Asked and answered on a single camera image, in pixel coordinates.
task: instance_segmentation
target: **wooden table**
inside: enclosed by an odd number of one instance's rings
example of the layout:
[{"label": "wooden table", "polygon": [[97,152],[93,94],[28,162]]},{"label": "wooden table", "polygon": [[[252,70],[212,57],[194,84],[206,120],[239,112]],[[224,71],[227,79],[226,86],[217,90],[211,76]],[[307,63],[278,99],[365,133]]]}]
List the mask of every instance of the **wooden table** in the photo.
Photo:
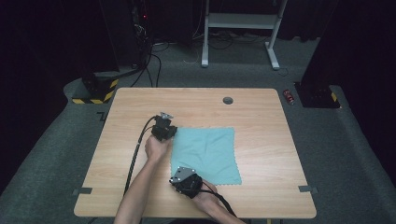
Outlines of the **wooden table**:
[{"label": "wooden table", "polygon": [[[223,103],[232,97],[233,103]],[[134,148],[145,123],[165,112],[177,127],[234,127],[242,185],[217,186],[239,217],[312,218],[316,215],[302,165],[279,101],[271,89],[118,89],[94,152],[75,214],[114,217]],[[147,160],[145,135],[132,178]],[[169,184],[172,146],[155,175],[144,217],[206,217]]]}]

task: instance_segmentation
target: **black curtain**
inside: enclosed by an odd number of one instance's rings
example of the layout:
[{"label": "black curtain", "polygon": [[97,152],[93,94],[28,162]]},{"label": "black curtain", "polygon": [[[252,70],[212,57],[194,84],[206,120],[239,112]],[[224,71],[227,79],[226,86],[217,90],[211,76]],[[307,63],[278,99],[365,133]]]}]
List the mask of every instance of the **black curtain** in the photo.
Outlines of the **black curtain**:
[{"label": "black curtain", "polygon": [[64,85],[79,77],[60,41],[61,16],[60,1],[0,4],[0,193],[66,106]]},{"label": "black curtain", "polygon": [[302,85],[339,85],[373,152],[396,185],[396,14],[391,0],[341,0]]},{"label": "black curtain", "polygon": [[302,41],[321,37],[338,0],[289,0],[279,28],[278,38]]}]

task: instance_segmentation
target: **black cable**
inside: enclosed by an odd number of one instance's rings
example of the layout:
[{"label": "black cable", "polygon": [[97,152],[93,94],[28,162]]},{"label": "black cable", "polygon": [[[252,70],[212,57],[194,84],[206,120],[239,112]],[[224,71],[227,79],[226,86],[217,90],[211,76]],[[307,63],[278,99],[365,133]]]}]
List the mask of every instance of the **black cable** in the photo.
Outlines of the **black cable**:
[{"label": "black cable", "polygon": [[152,120],[156,119],[156,118],[157,118],[157,116],[153,116],[153,117],[151,117],[151,118],[148,120],[148,122],[146,123],[145,127],[144,127],[143,130],[142,130],[142,133],[141,133],[140,136],[139,136],[139,139],[137,140],[136,148],[134,149],[134,156],[133,156],[133,158],[132,158],[131,166],[129,167],[128,177],[127,177],[126,183],[125,183],[124,194],[125,194],[126,191],[128,190],[129,185],[130,185],[130,183],[131,183],[132,171],[134,170],[134,162],[136,161],[137,152],[139,151],[140,144],[142,143],[143,135],[144,135],[145,132],[149,129],[149,128],[147,128],[148,125],[149,125],[149,123],[150,123]]},{"label": "black cable", "polygon": [[151,126],[151,127],[148,127],[148,128],[145,130],[145,132],[148,131],[149,129],[152,129],[153,127],[154,127],[154,125]]},{"label": "black cable", "polygon": [[148,67],[146,67],[146,71],[148,71],[148,79],[149,79],[149,83],[150,83],[151,87],[153,87],[153,86],[152,86],[152,78],[151,78],[151,73],[149,72],[149,68],[148,68]]},{"label": "black cable", "polygon": [[211,193],[211,194],[215,195],[215,196],[224,204],[225,208],[227,209],[227,211],[228,211],[231,215],[237,217],[236,214],[235,214],[235,212],[234,212],[233,209],[231,208],[230,204],[224,199],[224,197],[223,197],[222,195],[216,193],[213,189],[210,189],[210,190],[205,190],[205,189],[182,189],[181,191],[182,191],[182,192],[183,192],[183,191],[195,191],[195,192]]},{"label": "black cable", "polygon": [[97,218],[97,217],[93,217],[93,218],[88,222],[88,224],[93,223],[96,219],[98,219],[98,218]]},{"label": "black cable", "polygon": [[230,36],[228,33],[226,36],[216,36],[216,39],[218,41],[223,41],[223,42],[230,42],[227,46],[223,47],[223,48],[218,48],[218,47],[214,47],[213,45],[210,45],[209,43],[207,44],[209,47],[211,47],[212,49],[227,49],[229,48],[232,44],[233,44],[233,37]]},{"label": "black cable", "polygon": [[160,73],[161,73],[161,68],[162,68],[163,64],[161,63],[160,57],[158,57],[158,56],[155,55],[155,54],[151,54],[151,56],[157,58],[157,59],[158,59],[158,62],[160,63],[160,67],[158,68],[158,73],[157,73],[157,81],[156,81],[156,83],[155,83],[155,87],[158,88],[158,81],[160,80]]},{"label": "black cable", "polygon": [[144,64],[142,71],[140,72],[139,76],[137,77],[137,79],[134,81],[134,83],[130,86],[131,88],[134,86],[134,84],[136,84],[136,82],[140,79],[140,77],[143,75],[143,73],[146,71],[146,69],[149,66],[149,62],[151,61],[151,52],[152,52],[152,45],[149,51],[149,56],[148,56],[148,61]]},{"label": "black cable", "polygon": [[161,51],[165,51],[166,49],[169,49],[169,47],[170,47],[170,43],[169,43],[169,41],[165,41],[164,43],[161,43],[161,44],[155,44],[154,46],[160,46],[160,45],[162,45],[162,44],[166,44],[166,47],[164,48],[164,49],[157,49],[157,50],[154,50],[153,52],[155,53],[155,52],[161,52]]},{"label": "black cable", "polygon": [[233,40],[233,37],[230,35],[230,33],[227,30],[225,30],[224,33],[225,35],[223,34],[217,35],[217,39],[223,41]]},{"label": "black cable", "polygon": [[237,44],[255,44],[255,43],[263,41],[263,40],[257,41],[259,38],[260,38],[260,36],[256,35],[255,37],[252,37],[251,40],[236,40],[235,39],[233,42],[237,43]]}]

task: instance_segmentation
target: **towel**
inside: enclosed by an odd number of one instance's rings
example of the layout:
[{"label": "towel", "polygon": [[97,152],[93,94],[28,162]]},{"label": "towel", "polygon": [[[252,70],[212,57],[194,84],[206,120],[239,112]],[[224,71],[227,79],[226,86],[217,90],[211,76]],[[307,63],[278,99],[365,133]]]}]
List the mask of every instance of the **towel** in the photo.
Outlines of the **towel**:
[{"label": "towel", "polygon": [[196,170],[214,185],[242,184],[233,139],[233,128],[178,128],[173,141],[171,174],[183,166]]}]

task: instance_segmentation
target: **hand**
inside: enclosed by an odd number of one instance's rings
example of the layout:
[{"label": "hand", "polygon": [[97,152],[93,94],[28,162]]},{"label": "hand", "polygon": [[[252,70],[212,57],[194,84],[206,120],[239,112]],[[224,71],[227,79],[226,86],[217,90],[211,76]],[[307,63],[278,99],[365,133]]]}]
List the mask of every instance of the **hand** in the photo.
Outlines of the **hand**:
[{"label": "hand", "polygon": [[160,142],[154,135],[151,135],[145,145],[148,160],[160,161],[165,156],[170,142],[170,139]]},{"label": "hand", "polygon": [[[201,189],[210,191],[213,190],[216,193],[218,192],[216,186],[207,182],[206,180],[203,180],[203,182],[204,184],[202,185]],[[198,207],[198,209],[207,214],[213,209],[214,206],[219,206],[219,198],[207,192],[198,193],[194,198],[192,198],[192,201],[195,202],[195,205]]]}]

